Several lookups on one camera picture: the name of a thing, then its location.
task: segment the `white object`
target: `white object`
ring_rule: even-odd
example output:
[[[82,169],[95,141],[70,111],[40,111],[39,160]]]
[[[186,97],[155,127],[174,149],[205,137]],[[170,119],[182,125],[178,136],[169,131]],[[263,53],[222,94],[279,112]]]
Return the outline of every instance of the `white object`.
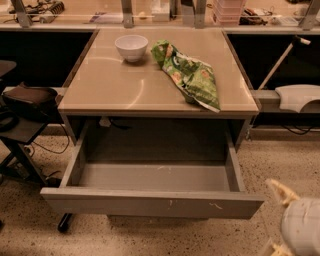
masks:
[[[94,20],[94,23],[121,24],[122,22],[123,13],[105,13]]]
[[[121,36],[115,41],[120,55],[128,62],[139,61],[145,54],[148,39],[139,35]]]
[[[170,5],[164,3],[151,8],[152,21],[170,21]]]
[[[280,109],[300,112],[311,101],[320,100],[320,86],[296,84],[277,87],[280,96]]]
[[[282,217],[281,234],[296,255],[320,255],[320,200],[291,202]]]

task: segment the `terrazzo floor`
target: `terrazzo floor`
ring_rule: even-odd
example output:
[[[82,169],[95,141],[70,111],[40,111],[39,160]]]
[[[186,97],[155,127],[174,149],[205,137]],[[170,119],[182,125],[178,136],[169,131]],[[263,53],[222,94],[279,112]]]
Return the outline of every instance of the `terrazzo floor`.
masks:
[[[60,151],[66,137],[60,132],[52,135],[50,129],[36,142]],[[251,138],[241,144],[238,158],[247,192],[263,195],[265,202],[250,220],[75,215],[69,230],[61,234],[57,225],[62,216],[42,199],[38,185],[5,179],[0,185],[0,255],[259,255],[269,238],[281,242],[283,209],[266,186],[267,178],[301,196],[320,196],[320,133],[298,136],[254,129]],[[33,159],[44,173],[62,175],[72,145],[61,155],[33,147]],[[0,159],[6,153],[0,145]]]

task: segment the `floor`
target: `floor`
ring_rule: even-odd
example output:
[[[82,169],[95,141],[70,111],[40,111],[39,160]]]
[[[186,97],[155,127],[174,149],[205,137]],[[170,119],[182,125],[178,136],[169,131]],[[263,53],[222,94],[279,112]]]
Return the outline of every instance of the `floor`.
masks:
[[[5,179],[0,186],[0,255],[245,255],[256,256],[271,238],[280,243],[283,209],[265,184],[277,179],[299,195],[320,196],[319,132],[254,129],[238,151],[247,192],[265,202],[250,220],[191,220],[76,215],[69,230],[57,231],[62,217],[39,195],[40,187]],[[63,132],[46,129],[36,142],[61,151]],[[44,173],[62,175],[73,146],[61,155],[31,148]],[[0,158],[6,154],[0,145]]]

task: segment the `cable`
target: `cable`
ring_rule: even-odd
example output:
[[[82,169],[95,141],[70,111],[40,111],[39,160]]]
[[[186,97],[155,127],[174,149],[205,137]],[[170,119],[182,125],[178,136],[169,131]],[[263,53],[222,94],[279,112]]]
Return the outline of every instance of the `cable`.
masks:
[[[306,128],[306,129],[302,129],[302,128],[299,128],[297,126],[293,126],[295,129],[299,130],[300,132],[294,131],[293,129],[291,129],[291,128],[285,126],[285,125],[282,125],[282,127],[287,129],[289,132],[292,132],[292,133],[294,133],[296,135],[305,135],[305,134],[307,134],[309,132],[319,132],[319,131],[312,131],[312,129],[318,128],[316,126],[311,126],[309,128]]]
[[[60,126],[62,127],[62,129],[63,129],[63,131],[64,131],[64,133],[65,133],[65,135],[66,135],[66,137],[67,137],[67,145],[65,146],[65,148],[64,148],[62,151],[60,151],[60,152],[53,151],[53,150],[51,150],[51,149],[45,148],[44,146],[42,146],[42,145],[40,145],[40,144],[38,144],[38,143],[36,143],[36,142],[32,142],[32,143],[34,143],[35,145],[39,146],[40,148],[42,148],[42,149],[44,149],[44,150],[46,150],[46,151],[48,151],[48,152],[51,152],[51,153],[54,153],[54,154],[62,154],[62,153],[64,153],[64,152],[67,150],[67,148],[69,147],[70,138],[69,138],[69,136],[68,136],[68,133],[67,133],[66,129],[63,127],[63,125],[60,124]]]

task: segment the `black cable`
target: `black cable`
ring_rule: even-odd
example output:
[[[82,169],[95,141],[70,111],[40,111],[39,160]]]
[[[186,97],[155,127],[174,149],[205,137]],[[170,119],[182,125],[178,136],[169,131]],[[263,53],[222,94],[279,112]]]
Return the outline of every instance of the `black cable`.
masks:
[[[318,131],[312,131],[312,129],[317,128],[316,126],[311,126],[309,128],[306,128],[306,129],[302,129],[302,128],[299,128],[297,126],[293,126],[295,129],[299,130],[300,132],[294,131],[293,129],[291,129],[291,128],[285,126],[285,125],[282,125],[282,127],[287,129],[289,132],[292,132],[292,133],[294,133],[296,135],[305,135],[305,134],[307,134],[309,132],[318,132]]]
[[[69,147],[70,138],[69,138],[69,136],[68,136],[68,133],[67,133],[66,129],[63,127],[63,125],[60,124],[60,126],[62,127],[62,129],[63,129],[63,131],[64,131],[64,133],[65,133],[65,135],[66,135],[66,137],[67,137],[67,140],[68,140],[66,147],[65,147],[62,151],[56,152],[56,151],[53,151],[53,150],[51,150],[51,149],[45,148],[44,146],[42,146],[42,145],[40,145],[40,144],[38,144],[38,143],[36,143],[36,142],[32,142],[32,143],[36,144],[37,146],[39,146],[40,148],[42,148],[42,149],[44,149],[44,150],[46,150],[46,151],[48,151],[48,152],[51,152],[51,153],[54,153],[54,154],[62,154],[62,153],[64,153],[64,152],[67,150],[67,148]]]

